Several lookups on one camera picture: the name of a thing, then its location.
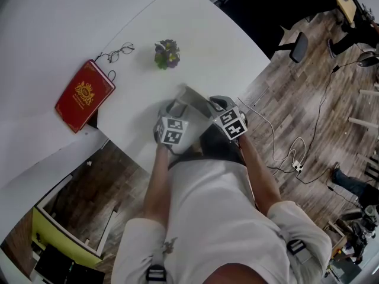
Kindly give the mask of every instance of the desk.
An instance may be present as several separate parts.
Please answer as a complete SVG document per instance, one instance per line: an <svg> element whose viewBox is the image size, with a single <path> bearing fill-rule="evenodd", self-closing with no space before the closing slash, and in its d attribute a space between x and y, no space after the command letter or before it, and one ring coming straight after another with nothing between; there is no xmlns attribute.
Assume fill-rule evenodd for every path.
<svg viewBox="0 0 379 284"><path fill-rule="evenodd" d="M353 0L337 0L337 4L350 24L354 22L356 5Z"/></svg>
<svg viewBox="0 0 379 284"><path fill-rule="evenodd" d="M159 40L173 39L181 61L159 70L154 62ZM156 143L152 128L158 109L188 85L203 96L236 98L265 69L269 59L221 10L208 0L156 0L128 23L104 52L125 42L135 47L109 64L116 89L99 109L98 128L147 172L153 167Z"/></svg>

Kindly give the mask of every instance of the gold emblem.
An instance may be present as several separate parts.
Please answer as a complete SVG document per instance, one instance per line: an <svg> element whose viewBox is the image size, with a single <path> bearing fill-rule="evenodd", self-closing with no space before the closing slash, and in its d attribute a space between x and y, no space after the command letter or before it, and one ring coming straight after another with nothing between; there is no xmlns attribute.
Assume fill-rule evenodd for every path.
<svg viewBox="0 0 379 284"><path fill-rule="evenodd" d="M92 92L92 86L89 83L86 83L84 85L84 81L75 88L75 91L78 93L78 95L81 97L81 99L90 106L91 102L94 100L94 93Z"/></svg>

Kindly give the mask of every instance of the book cover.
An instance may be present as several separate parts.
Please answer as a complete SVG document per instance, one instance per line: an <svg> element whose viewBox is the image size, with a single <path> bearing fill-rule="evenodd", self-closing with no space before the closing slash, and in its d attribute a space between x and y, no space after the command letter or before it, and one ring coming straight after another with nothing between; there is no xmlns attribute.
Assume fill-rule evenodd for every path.
<svg viewBox="0 0 379 284"><path fill-rule="evenodd" d="M68 84L55 109L77 133L114 89L114 84L93 60L88 60Z"/></svg>

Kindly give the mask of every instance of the eyeglasses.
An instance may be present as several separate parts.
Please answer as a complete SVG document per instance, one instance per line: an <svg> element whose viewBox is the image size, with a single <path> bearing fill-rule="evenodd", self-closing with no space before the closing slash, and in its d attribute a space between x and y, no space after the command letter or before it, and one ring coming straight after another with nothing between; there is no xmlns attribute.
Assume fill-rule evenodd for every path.
<svg viewBox="0 0 379 284"><path fill-rule="evenodd" d="M108 56L108 61L109 63L114 63L120 58L120 53L123 54L130 54L134 50L134 45L131 42L126 42L123 44L123 46L119 50L113 50L109 54L103 54L102 52L100 53L99 56L95 59L94 62L97 61L102 56Z"/></svg>

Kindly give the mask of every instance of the white t-shirt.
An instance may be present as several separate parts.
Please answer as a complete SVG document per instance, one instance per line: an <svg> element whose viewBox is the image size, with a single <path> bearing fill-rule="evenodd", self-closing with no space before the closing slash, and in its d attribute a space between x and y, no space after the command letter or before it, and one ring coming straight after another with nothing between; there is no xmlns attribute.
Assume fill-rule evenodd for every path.
<svg viewBox="0 0 379 284"><path fill-rule="evenodd" d="M329 237L290 201L273 205L268 217L262 215L253 204L247 170L241 164L178 163L169 171L169 184L167 233L157 222L130 220L115 260L113 284L145 283L152 254L164 242L172 244L164 264L175 284L202 284L228 263L249 266L270 284L297 283L285 235L303 240L324 274L332 247Z"/></svg>

